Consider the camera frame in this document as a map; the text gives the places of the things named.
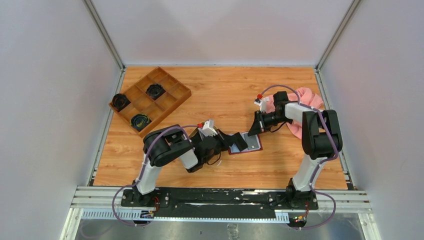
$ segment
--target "pink towel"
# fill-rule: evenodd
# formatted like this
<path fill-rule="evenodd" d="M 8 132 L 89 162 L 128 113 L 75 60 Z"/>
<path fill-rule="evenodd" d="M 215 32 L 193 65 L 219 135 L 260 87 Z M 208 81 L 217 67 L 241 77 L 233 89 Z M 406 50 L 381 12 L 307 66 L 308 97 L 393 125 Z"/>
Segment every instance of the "pink towel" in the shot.
<path fill-rule="evenodd" d="M 300 101 L 303 104 L 312 106 L 317 109 L 319 109 L 324 104 L 323 99 L 318 94 L 312 93 L 312 90 L 310 88 L 301 87 L 296 89 L 296 92 L 299 94 Z M 296 97 L 296 94 L 294 93 L 289 93 L 287 95 L 290 101 L 298 100 L 298 98 Z M 266 112 L 270 113 L 275 111 L 276 108 L 274 106 L 273 95 L 269 95 L 268 98 L 269 98 L 269 101 L 266 103 Z M 302 123 L 301 122 L 293 121 L 292 124 L 287 123 L 287 127 L 293 135 L 295 135 L 299 139 L 302 139 Z"/>

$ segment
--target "open box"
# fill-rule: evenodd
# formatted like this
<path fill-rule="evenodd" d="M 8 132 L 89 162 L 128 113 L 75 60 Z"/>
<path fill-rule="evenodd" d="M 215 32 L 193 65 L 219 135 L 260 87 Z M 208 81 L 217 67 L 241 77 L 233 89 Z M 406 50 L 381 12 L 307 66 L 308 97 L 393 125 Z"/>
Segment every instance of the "open box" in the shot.
<path fill-rule="evenodd" d="M 152 99 L 146 93 L 149 86 L 153 84 L 160 84 L 165 90 L 157 99 Z M 192 95 L 192 92 L 162 68 L 157 67 L 122 92 L 122 94 L 130 101 L 124 109 L 118 111 L 112 102 L 109 103 L 109 106 L 137 135 L 144 137 L 187 100 Z M 131 119 L 137 114 L 145 114 L 151 120 L 141 131 L 131 125 Z"/>

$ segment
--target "black coiled object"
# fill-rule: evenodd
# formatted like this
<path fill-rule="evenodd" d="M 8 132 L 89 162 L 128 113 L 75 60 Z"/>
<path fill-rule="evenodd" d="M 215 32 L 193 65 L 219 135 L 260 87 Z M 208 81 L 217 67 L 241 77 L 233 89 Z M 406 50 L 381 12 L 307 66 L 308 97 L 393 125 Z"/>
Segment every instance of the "black coiled object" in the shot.
<path fill-rule="evenodd" d="M 153 100 L 158 99 L 164 93 L 165 93 L 165 89 L 159 83 L 155 83 L 148 86 L 146 91 L 146 94 L 149 95 L 149 97 L 151 97 L 151 99 Z"/>
<path fill-rule="evenodd" d="M 135 116 L 133 116 L 131 118 L 131 126 L 133 128 L 135 128 L 135 130 L 137 131 L 141 131 L 143 130 L 147 125 L 149 125 L 149 123 L 151 123 L 152 121 L 150 120 L 150 118 L 144 114 L 144 113 L 139 113 Z"/>
<path fill-rule="evenodd" d="M 127 96 L 122 93 L 118 93 L 112 98 L 112 106 L 116 108 L 118 112 L 124 109 L 130 103 L 131 102 L 128 100 Z"/>

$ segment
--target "wood grain surface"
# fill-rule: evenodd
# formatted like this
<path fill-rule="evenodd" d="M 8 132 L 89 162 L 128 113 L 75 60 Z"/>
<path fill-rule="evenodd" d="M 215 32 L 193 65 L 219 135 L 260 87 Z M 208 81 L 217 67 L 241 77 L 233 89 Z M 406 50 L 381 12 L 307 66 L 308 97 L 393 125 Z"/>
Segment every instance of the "wood grain surface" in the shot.
<path fill-rule="evenodd" d="M 128 67 L 121 92 L 154 67 Z M 311 88 L 319 93 L 314 71 L 309 67 L 163 67 L 191 89 L 192 96 L 160 123 L 193 125 L 214 119 L 224 133 L 247 132 L 258 106 L 256 96 L 273 84 L 294 89 Z M 284 91 L 273 88 L 265 96 Z M 301 140 L 286 126 L 275 133 L 260 135 L 263 150 L 232 154 L 223 152 L 218 165 L 204 165 L 188 173 L 179 159 L 164 166 L 158 187 L 261 188 L 283 189 L 301 164 L 304 152 Z M 143 140 L 115 114 L 106 138 L 94 180 L 95 186 L 131 184 L 138 176 L 143 158 Z M 318 189 L 346 189 L 340 161 L 325 165 L 316 182 Z"/>

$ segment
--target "white wall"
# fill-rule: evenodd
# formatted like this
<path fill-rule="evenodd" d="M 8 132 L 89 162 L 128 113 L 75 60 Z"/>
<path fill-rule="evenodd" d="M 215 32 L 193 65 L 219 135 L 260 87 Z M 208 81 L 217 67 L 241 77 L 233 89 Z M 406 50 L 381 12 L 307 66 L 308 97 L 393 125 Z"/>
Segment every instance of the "white wall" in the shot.
<path fill-rule="evenodd" d="M 422 239 L 424 1 L 364 0 L 322 72 L 385 240 Z"/>
<path fill-rule="evenodd" d="M 130 65 L 314 65 L 352 0 L 94 0 Z"/>
<path fill-rule="evenodd" d="M 0 1 L 0 238 L 59 238 L 119 70 L 81 0 Z"/>

